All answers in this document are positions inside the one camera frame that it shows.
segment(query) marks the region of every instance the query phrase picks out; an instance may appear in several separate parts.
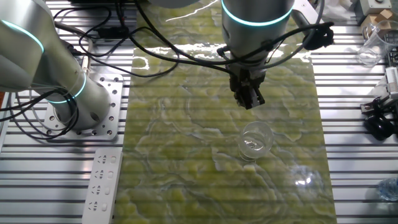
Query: power strip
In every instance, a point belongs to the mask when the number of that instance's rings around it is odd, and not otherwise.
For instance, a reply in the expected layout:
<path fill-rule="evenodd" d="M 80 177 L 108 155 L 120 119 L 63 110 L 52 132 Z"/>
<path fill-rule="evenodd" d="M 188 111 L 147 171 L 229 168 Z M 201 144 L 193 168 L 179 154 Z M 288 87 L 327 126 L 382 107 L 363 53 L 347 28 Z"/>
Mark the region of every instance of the power strip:
<path fill-rule="evenodd" d="M 96 150 L 82 224 L 111 223 L 122 156 L 121 148 Z"/>

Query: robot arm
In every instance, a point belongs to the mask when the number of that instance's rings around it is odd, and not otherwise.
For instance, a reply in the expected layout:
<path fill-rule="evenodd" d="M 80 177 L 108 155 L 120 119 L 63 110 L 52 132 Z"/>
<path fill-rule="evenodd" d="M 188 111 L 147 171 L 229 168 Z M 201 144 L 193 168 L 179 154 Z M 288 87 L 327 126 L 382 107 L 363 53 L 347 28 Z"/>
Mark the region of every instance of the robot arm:
<path fill-rule="evenodd" d="M 90 129 L 105 119 L 111 104 L 108 91 L 87 77 L 63 46 L 43 0 L 0 0 L 0 43 L 0 91 L 17 92 L 31 86 L 64 88 L 79 108 L 75 129 Z M 74 116 L 63 96 L 47 99 L 59 120 L 67 122 Z"/>
<path fill-rule="evenodd" d="M 319 16 L 307 0 L 221 0 L 223 36 L 232 58 L 239 58 L 259 49 L 285 33 L 290 15 L 299 27 L 316 23 Z M 260 91 L 269 51 L 263 51 L 244 62 L 227 66 L 230 86 L 238 104 L 251 109 L 265 103 Z"/>

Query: clear glass cup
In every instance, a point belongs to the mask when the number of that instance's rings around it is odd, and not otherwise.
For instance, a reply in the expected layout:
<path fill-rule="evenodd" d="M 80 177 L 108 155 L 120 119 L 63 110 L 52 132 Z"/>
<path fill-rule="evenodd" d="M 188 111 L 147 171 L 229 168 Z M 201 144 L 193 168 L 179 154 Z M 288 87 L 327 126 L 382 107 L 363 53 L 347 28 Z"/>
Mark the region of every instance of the clear glass cup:
<path fill-rule="evenodd" d="M 358 51 L 360 61 L 365 65 L 375 65 L 380 62 L 398 44 L 386 42 L 385 38 L 392 37 L 398 30 L 398 22 L 381 21 L 372 27 L 372 35 Z"/>
<path fill-rule="evenodd" d="M 255 161 L 270 151 L 274 143 L 274 133 L 264 122 L 248 124 L 239 139 L 239 155 L 245 161 Z"/>

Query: marble mat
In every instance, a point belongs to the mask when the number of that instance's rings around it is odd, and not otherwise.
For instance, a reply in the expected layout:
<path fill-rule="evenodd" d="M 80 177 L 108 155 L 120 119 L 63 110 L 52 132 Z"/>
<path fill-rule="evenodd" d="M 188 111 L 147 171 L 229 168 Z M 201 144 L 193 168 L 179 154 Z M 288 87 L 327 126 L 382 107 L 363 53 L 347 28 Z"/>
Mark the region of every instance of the marble mat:
<path fill-rule="evenodd" d="M 177 47 L 220 60 L 219 1 L 177 10 L 143 6 Z M 288 29 L 294 28 L 291 21 Z M 136 38 L 174 57 L 148 33 Z M 302 38 L 288 39 L 275 60 Z M 171 65 L 134 51 L 133 72 Z M 261 92 L 266 104 L 246 111 L 226 73 L 180 65 L 160 78 L 132 78 L 115 223 L 336 223 L 310 54 L 268 70 Z M 266 156 L 249 163 L 239 157 L 237 140 L 253 121 L 266 122 L 275 141 Z"/>

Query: table surface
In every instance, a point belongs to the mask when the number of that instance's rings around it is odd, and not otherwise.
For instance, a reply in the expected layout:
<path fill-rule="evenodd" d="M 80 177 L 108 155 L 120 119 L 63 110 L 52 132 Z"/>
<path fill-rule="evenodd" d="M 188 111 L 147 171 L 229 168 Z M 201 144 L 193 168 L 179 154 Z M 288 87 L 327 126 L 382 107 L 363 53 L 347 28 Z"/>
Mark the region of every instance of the table surface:
<path fill-rule="evenodd" d="M 53 14 L 70 7 L 68 1 L 47 4 Z M 133 27 L 134 5 L 127 8 L 126 22 Z M 105 12 L 73 12 L 59 19 L 88 30 L 104 15 Z M 108 25 L 117 23 L 114 13 Z M 363 39 L 353 22 L 337 24 L 333 30 L 336 44 L 313 52 L 312 58 L 338 223 L 398 223 L 397 204 L 383 203 L 375 194 L 380 180 L 397 175 L 398 140 L 393 137 L 375 141 L 362 127 L 364 117 L 359 110 L 360 103 L 373 99 L 368 93 L 382 78 L 384 62 L 369 68 L 356 60 L 355 52 Z M 77 45 L 78 37 L 63 31 L 60 35 Z M 114 44 L 98 42 L 96 50 L 105 52 Z M 126 42 L 107 61 L 129 70 L 132 49 L 132 44 Z M 92 71 L 118 73 L 97 63 L 92 65 Z M 129 75 L 124 75 L 116 142 L 84 146 L 42 144 L 23 135 L 14 123 L 9 124 L 0 153 L 0 223 L 81 223 L 95 149 L 123 146 L 130 80 Z M 22 97 L 23 101 L 28 100 L 26 93 Z M 41 117 L 46 107 L 46 103 L 36 106 Z"/>

